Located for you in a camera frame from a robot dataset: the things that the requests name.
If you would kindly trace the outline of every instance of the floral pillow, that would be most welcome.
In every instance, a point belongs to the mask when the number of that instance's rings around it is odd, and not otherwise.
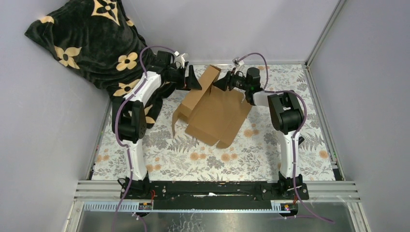
[[[110,96],[130,92],[142,76],[139,54],[146,42],[121,0],[70,0],[33,22],[25,35]],[[145,65],[154,59],[152,50],[144,52]]]

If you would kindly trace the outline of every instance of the floral tablecloth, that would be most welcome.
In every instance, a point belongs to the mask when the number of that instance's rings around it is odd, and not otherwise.
[[[195,65],[199,77],[206,65]],[[224,76],[231,66],[219,66]],[[261,81],[265,82],[264,66]],[[301,65],[269,65],[269,90],[292,89],[307,104],[307,121],[301,130],[305,141],[299,147],[300,167],[305,180],[334,180],[331,163],[326,152],[319,118],[310,96]],[[164,100],[160,116],[154,127],[143,138],[144,160],[150,180],[185,181],[234,181],[277,180],[280,167],[280,145],[273,129],[267,107],[253,107],[232,145],[227,149],[208,146],[188,136],[186,123],[176,123],[176,135],[172,138],[172,113],[187,94],[175,91]],[[93,180],[117,180],[125,177],[126,151],[120,147],[111,132],[109,116],[102,141],[97,150]]]

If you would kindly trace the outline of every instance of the white wall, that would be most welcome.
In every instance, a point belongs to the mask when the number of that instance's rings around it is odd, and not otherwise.
[[[231,63],[262,53],[305,61],[337,0],[122,0],[149,45],[188,52],[190,61]],[[261,62],[259,57],[247,60]]]
[[[410,1],[348,1],[311,66],[373,232],[408,231]]]
[[[64,3],[1,5],[1,231],[61,231],[108,103],[107,94],[24,36],[31,22]]]

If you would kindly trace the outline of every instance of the cardboard box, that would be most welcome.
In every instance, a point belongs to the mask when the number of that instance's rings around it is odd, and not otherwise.
[[[202,90],[191,90],[172,116],[172,132],[178,119],[188,123],[185,133],[217,148],[227,148],[234,141],[252,105],[237,91],[222,91],[212,83],[220,69],[208,66],[199,78]]]

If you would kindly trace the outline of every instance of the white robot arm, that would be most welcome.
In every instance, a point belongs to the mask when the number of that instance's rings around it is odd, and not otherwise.
[[[294,189],[293,178],[296,180],[296,188],[303,184],[298,162],[298,145],[304,139],[300,137],[298,128],[302,124],[304,114],[293,91],[263,91],[259,72],[257,68],[249,68],[244,76],[242,72],[236,72],[234,68],[213,85],[223,91],[232,90],[234,87],[242,89],[245,91],[246,101],[251,105],[269,107],[272,124],[278,131],[280,141],[281,167],[278,183],[279,191],[283,193]]]
[[[144,180],[147,170],[144,163],[142,150],[142,138],[146,132],[146,118],[144,108],[154,92],[163,83],[171,82],[174,88],[181,90],[202,89],[195,77],[192,65],[189,66],[189,75],[185,77],[185,70],[188,62],[185,60],[188,54],[177,56],[171,63],[172,54],[168,52],[158,52],[157,60],[148,67],[147,76],[143,74],[141,80],[127,95],[113,99],[113,126],[115,133],[115,115],[117,115],[120,105],[129,97],[132,98],[125,104],[118,121],[118,136],[124,144],[130,148],[131,160],[126,159],[127,167],[132,167],[134,180]]]

